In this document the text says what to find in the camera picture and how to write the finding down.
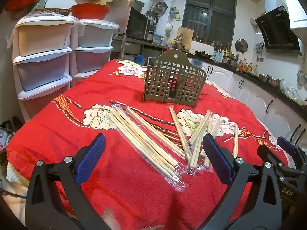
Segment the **hanging utensil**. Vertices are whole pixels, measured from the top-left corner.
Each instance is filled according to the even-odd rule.
[[[234,46],[235,46],[235,49],[240,53],[244,53],[248,49],[248,43],[244,39],[237,40]]]
[[[304,57],[303,57],[303,63],[302,63],[302,69],[297,73],[297,83],[300,85],[300,86],[303,86],[304,83],[305,83],[305,77],[306,77],[306,74],[303,72],[303,65],[305,63],[305,58],[306,58],[306,51],[304,52]]]

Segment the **countertop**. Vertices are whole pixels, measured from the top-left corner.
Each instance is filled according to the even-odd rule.
[[[190,54],[190,53],[187,53],[187,52],[185,52],[185,54],[189,58],[195,58],[195,59],[201,60],[203,62],[206,62],[210,65],[214,65],[214,66],[221,67],[221,68],[224,68],[226,70],[229,70],[228,66],[223,65],[223,64],[217,64],[211,59],[206,60],[206,59],[197,57],[194,54]],[[303,118],[307,122],[307,110],[304,107],[297,104],[296,102],[294,102],[292,99],[290,99],[286,95],[282,94],[282,92],[280,90],[276,90],[273,87],[271,87],[270,85],[263,83],[259,79],[252,77],[252,76],[250,76],[246,73],[241,73],[241,72],[238,72],[238,71],[232,71],[232,72],[241,76],[244,79],[247,79],[247,80],[253,82],[254,84],[259,86],[260,88],[262,88],[263,90],[265,90],[266,92],[268,92],[269,94],[274,96],[275,98],[280,99],[281,101],[283,101],[286,105],[288,105],[292,110],[294,110],[301,118]]]

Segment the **plastic container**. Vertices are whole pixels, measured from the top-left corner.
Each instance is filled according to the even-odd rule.
[[[70,45],[73,18],[37,16],[21,19],[13,32],[13,62],[18,56],[60,50]]]
[[[46,61],[18,64],[17,69],[22,88],[25,91],[30,91],[62,79],[65,75],[67,58],[68,54]]]
[[[104,19],[110,9],[101,4],[80,3],[73,5],[71,8],[72,16],[78,19]]]
[[[79,73],[99,70],[110,58],[110,52],[93,53],[85,51],[76,52],[77,69]]]
[[[83,36],[78,36],[79,47],[107,47],[112,40],[113,29],[102,29],[87,25]]]
[[[114,47],[77,47],[69,58],[69,73],[73,78],[91,76],[109,60]]]

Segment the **wicker basket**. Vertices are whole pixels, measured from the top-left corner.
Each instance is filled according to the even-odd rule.
[[[143,94],[145,100],[196,106],[207,75],[181,51],[171,49],[149,58]]]
[[[66,9],[66,8],[37,8],[33,11],[39,11],[39,12],[44,12],[44,11],[51,11],[53,13],[57,13],[60,15],[68,16],[72,10],[71,9]]]

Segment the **kitchen cabinet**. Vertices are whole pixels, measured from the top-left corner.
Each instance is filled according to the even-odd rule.
[[[207,79],[208,79],[208,76],[209,76],[209,70],[211,68],[211,65],[206,63],[206,62],[203,62],[202,65],[201,65],[201,68],[202,70],[204,70],[207,74]]]
[[[243,79],[235,98],[243,104],[248,105],[256,87],[257,85],[255,85],[253,82]]]
[[[239,83],[241,83],[243,80],[243,78],[237,74],[233,74],[229,87],[227,89],[227,91],[234,97],[236,98],[236,95],[240,89]]]
[[[264,122],[275,102],[275,97],[257,86],[247,106],[254,113],[255,117]]]
[[[288,141],[292,137],[293,143],[294,139],[297,138],[297,135],[301,131],[298,129],[302,129],[302,127],[298,129],[297,127],[299,124],[304,125],[305,121],[281,100],[275,99],[275,102],[263,123],[271,131],[274,137],[278,138],[283,136]]]
[[[232,75],[233,75],[233,72],[226,70],[224,68],[212,65],[209,68],[207,79],[209,81],[216,83],[219,87],[227,90],[231,82]]]

